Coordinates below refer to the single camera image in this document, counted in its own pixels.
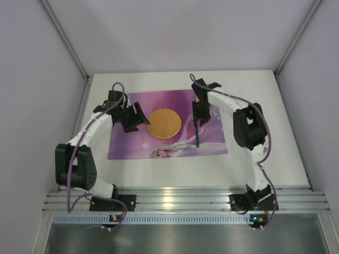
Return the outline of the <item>round orange woven plate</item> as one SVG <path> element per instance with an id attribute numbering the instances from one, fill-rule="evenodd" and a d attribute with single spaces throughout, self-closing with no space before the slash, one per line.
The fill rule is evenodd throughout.
<path id="1" fill-rule="evenodd" d="M 157 139 L 170 139 L 176 136 L 182 127 L 181 117 L 173 110 L 163 108 L 152 112 L 148 121 L 147 130 Z"/>

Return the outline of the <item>metal spoon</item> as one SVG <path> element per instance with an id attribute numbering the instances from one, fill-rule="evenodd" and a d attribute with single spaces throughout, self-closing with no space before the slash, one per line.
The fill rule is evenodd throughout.
<path id="1" fill-rule="evenodd" d="M 199 148 L 199 120 L 194 120 L 194 128 L 195 128 L 195 145 Z"/>

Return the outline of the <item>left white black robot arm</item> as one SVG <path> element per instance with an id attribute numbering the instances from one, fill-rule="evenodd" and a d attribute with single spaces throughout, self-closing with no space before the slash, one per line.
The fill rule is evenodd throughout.
<path id="1" fill-rule="evenodd" d="M 141 124 L 149 125 L 139 102 L 132 103 L 124 92 L 110 90 L 108 99 L 98 105 L 85 126 L 66 144 L 55 149 L 56 183 L 67 188 L 83 190 L 104 199 L 118 197 L 116 185 L 99 178 L 92 149 L 103 136 L 119 123 L 124 133 L 137 132 Z"/>

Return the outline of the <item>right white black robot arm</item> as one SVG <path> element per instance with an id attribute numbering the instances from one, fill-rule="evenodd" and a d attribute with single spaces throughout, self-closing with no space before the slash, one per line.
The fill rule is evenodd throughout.
<path id="1" fill-rule="evenodd" d="M 203 79 L 196 79 L 190 74 L 191 85 L 196 100 L 192 102 L 193 123 L 195 127 L 196 146 L 201 148 L 198 127 L 202 127 L 211 119 L 210 108 L 216 106 L 233 120 L 233 137 L 241 148 L 249 152 L 251 163 L 247 166 L 251 172 L 246 184 L 245 194 L 231 198 L 233 210 L 253 210 L 259 202 L 272 195 L 272 184 L 263 173 L 263 162 L 270 155 L 271 134 L 258 103 L 227 94 L 221 85 L 214 82 L 206 84 Z"/>

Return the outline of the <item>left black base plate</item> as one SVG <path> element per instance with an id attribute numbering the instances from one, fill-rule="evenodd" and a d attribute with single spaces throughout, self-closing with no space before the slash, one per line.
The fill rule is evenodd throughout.
<path id="1" fill-rule="evenodd" d="M 126 206 L 127 209 L 125 209 L 119 202 L 92 197 L 89 210 L 91 212 L 133 212 L 136 207 L 136 199 L 136 195 L 119 195 L 118 200 Z"/>

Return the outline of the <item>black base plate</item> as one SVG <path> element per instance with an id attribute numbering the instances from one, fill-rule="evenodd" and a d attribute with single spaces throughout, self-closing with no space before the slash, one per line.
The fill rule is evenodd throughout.
<path id="1" fill-rule="evenodd" d="M 126 206 L 127 209 L 125 209 L 119 202 L 92 197 L 89 210 L 91 212 L 133 212 L 136 207 L 136 199 L 136 195 L 119 195 L 118 200 Z"/>
<path id="2" fill-rule="evenodd" d="M 256 199 L 249 194 L 231 194 L 229 195 L 231 210 L 240 214 L 252 211 L 273 211 L 279 209 L 279 205 L 274 196 L 255 202 Z"/>

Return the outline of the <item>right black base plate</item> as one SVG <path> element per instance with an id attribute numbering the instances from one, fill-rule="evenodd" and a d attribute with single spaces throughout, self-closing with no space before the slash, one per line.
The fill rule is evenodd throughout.
<path id="1" fill-rule="evenodd" d="M 255 202 L 256 199 L 249 194 L 231 194 L 229 195 L 231 210 L 240 214 L 252 211 L 273 211 L 279 209 L 279 205 L 274 196 Z"/>

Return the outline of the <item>aluminium mounting rail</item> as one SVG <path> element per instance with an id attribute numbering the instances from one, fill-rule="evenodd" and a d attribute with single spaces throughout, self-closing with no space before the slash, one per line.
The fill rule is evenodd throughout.
<path id="1" fill-rule="evenodd" d="M 242 194 L 243 188 L 225 187 L 154 187 L 119 188 L 120 194 L 136 196 L 136 212 L 184 213 L 230 212 L 231 194 Z M 330 207 L 324 192 L 309 188 L 276 188 L 279 213 L 327 213 Z"/>

